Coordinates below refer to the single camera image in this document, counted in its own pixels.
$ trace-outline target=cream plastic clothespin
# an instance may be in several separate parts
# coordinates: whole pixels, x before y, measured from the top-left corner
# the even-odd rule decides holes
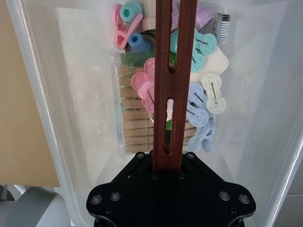
[[[226,109],[226,100],[221,96],[222,80],[220,76],[209,73],[202,77],[201,84],[208,98],[206,103],[208,111],[212,114],[221,114]]]

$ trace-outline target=pink clip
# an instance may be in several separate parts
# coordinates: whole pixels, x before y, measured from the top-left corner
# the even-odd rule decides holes
[[[134,74],[132,86],[142,99],[146,111],[153,113],[155,97],[155,58],[148,59],[144,64],[144,72]]]
[[[124,50],[129,36],[131,35],[131,33],[133,33],[136,30],[141,20],[143,19],[143,15],[139,13],[133,20],[132,24],[128,27],[123,24],[123,20],[120,17],[121,7],[122,7],[121,4],[115,4],[113,6],[112,22],[116,27],[115,39],[114,39],[115,47],[117,47],[120,50]]]

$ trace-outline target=clear plastic bin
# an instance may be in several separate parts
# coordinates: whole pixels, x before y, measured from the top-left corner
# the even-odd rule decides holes
[[[93,226],[90,190],[133,155],[117,147],[111,59],[117,0],[7,0],[71,219]],[[302,158],[303,1],[209,0],[232,17],[223,51],[227,110],[215,151],[198,156],[247,187],[257,210],[246,226],[270,227]]]

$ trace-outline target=brush bristles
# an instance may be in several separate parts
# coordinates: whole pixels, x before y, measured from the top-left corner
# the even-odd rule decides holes
[[[220,35],[219,35],[219,39],[218,39],[218,43],[220,43],[220,44],[224,45],[227,42],[230,20],[231,20],[230,15],[228,15],[228,14],[222,15],[222,24],[221,24],[221,30],[220,30]]]

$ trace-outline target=cardboard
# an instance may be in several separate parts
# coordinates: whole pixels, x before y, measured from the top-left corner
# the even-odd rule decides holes
[[[5,0],[0,0],[0,183],[58,187]]]

